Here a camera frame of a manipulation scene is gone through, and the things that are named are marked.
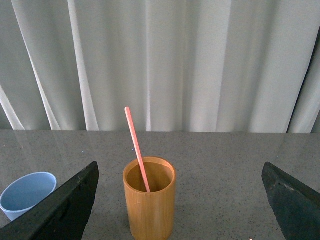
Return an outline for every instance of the table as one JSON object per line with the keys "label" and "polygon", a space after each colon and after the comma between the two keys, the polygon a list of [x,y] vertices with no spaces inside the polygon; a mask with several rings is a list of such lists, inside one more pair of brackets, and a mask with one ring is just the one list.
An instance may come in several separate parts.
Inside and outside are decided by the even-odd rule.
{"label": "table", "polygon": [[[171,240],[284,240],[262,182],[271,162],[320,192],[320,134],[138,132],[143,156],[177,171]],[[129,131],[0,130],[0,192],[32,172],[62,185],[92,161],[99,183],[83,240],[130,240],[122,173]],[[9,220],[0,212],[0,228]]]}

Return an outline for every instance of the white curtain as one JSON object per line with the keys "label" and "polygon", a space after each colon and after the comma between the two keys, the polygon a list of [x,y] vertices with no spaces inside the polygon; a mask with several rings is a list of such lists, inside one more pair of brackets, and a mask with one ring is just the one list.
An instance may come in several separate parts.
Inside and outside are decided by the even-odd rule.
{"label": "white curtain", "polygon": [[318,0],[2,0],[0,129],[320,132],[319,27]]}

